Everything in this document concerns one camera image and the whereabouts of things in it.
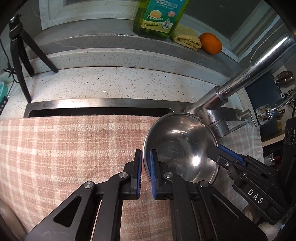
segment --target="black cable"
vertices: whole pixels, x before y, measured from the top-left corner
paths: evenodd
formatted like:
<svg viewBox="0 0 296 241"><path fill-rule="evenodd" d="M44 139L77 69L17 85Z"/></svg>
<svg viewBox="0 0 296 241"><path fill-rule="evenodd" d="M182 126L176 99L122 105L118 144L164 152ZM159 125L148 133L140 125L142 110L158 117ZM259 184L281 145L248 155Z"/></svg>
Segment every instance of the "black cable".
<svg viewBox="0 0 296 241"><path fill-rule="evenodd" d="M15 77L14 77L15 69L12 68L11 65L10 65L8 55L7 55L7 53L6 53L6 51L5 51L4 47L3 47L3 44L2 44L1 38L0 38L0 44L1 44L1 48L2 48L2 50L3 50L4 54L5 54L5 56L6 56L6 58L7 58L7 68L4 68L3 70L4 70L5 72L9 73L8 77L10 77L10 76L12 75L12 78L13 78L12 85L10 86L10 89L9 89L9 91L8 91L8 93L7 93L7 96L8 96L9 93L10 93L10 91L11 91L11 88L13 87L13 84L14 84L15 82L18 83L18 81L15 80Z"/></svg>
<svg viewBox="0 0 296 241"><path fill-rule="evenodd" d="M293 107L293 111L292 111L292 117L291 117L291 118L293 118L293 117L294 117L294 113L295 113L295 107L296 107L296 102L294 101L294 107Z"/></svg>

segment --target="tripod leg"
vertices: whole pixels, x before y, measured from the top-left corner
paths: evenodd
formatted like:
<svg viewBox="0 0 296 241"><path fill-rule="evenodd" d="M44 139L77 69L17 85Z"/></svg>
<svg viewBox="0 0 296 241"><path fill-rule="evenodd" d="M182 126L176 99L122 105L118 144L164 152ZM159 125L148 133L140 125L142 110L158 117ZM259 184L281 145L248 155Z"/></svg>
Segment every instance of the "tripod leg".
<svg viewBox="0 0 296 241"><path fill-rule="evenodd" d="M32 77L34 75L34 69L32 68L32 65L29 61L22 38L17 37L17 44L18 44L18 53L20 55L20 59L22 60L24 67L28 71L28 74Z"/></svg>
<svg viewBox="0 0 296 241"><path fill-rule="evenodd" d="M24 96L26 97L28 103L31 103L32 99L30 96L30 93L28 91L24 75L22 74L22 66L20 65L20 59L18 55L18 39L14 39L10 41L10 53L11 53L11 58L13 62L13 67L15 69L15 73L17 75L17 79L20 83L20 87L24 93Z"/></svg>
<svg viewBox="0 0 296 241"><path fill-rule="evenodd" d="M25 43L33 50L33 52L55 73L59 70L57 67L46 57L46 55L42 52L39 46L35 43L35 41L31 38L31 36L26 32L23 31L21 33L22 39Z"/></svg>

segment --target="cable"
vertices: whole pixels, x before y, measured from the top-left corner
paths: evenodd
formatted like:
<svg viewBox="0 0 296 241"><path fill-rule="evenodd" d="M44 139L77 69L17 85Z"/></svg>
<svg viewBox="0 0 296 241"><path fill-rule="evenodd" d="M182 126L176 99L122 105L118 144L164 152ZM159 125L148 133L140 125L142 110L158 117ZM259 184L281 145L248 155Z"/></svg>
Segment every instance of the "cable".
<svg viewBox="0 0 296 241"><path fill-rule="evenodd" d="M293 93L293 91L294 91L294 89L290 89L287 92L287 95L290 96ZM294 117L295 110L296 110L296 101L295 101L295 99L291 100L291 102L288 103L288 105L292 108L292 118L293 118Z"/></svg>
<svg viewBox="0 0 296 241"><path fill-rule="evenodd" d="M7 55L7 53L6 53L6 51L5 51L4 47L3 47L3 44L2 44L1 38L0 38L0 44L1 44L1 48L2 48L2 50L3 50L4 54L5 54L5 56L6 56L6 58L7 58L7 68L4 68L3 70L4 70L5 72L9 73L8 77L12 76L12 78L13 78L12 85L10 86L10 89L9 89L9 91L8 91L8 93L7 93L7 96L9 96L9 93L10 93L12 87L13 87L13 84L14 84L15 82L18 83L18 81L15 80L15 76L14 76L14 74L16 74L16 73L15 73L15 69L12 68L11 65L10 65L8 55Z"/></svg>

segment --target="chrome faucet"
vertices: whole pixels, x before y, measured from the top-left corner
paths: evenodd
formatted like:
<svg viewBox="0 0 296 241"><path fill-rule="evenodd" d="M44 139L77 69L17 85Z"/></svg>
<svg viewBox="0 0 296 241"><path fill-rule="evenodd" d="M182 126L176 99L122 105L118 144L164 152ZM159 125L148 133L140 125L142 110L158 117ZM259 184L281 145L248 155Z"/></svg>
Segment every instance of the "chrome faucet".
<svg viewBox="0 0 296 241"><path fill-rule="evenodd" d="M218 107L224 105L228 97L266 73L276 61L295 46L291 34L283 35L248 68L236 74L224 85L215 86L192 106L187 107L186 111L203 119L218 138L229 134L237 128L231 130L228 128L217 110Z"/></svg>

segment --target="cloth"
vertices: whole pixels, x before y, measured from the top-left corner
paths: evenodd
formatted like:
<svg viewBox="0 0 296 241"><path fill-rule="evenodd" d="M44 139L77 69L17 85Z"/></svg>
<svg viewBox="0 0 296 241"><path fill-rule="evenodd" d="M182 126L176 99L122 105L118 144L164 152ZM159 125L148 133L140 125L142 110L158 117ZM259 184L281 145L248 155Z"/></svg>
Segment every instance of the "cloth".
<svg viewBox="0 0 296 241"><path fill-rule="evenodd" d="M180 23L172 33L172 40L177 44L181 44L195 51L202 47L202 43L196 35L196 32L192 28L186 27Z"/></svg>
<svg viewBox="0 0 296 241"><path fill-rule="evenodd" d="M157 119L104 115L0 122L0 198L30 231L84 182L107 181L121 172L126 162L133 161L135 150L142 149ZM220 142L259 158L258 136L247 124ZM241 209L231 182L220 168L214 186ZM152 198L144 166L140 199L123 202L120 239L172 240L169 201Z"/></svg>

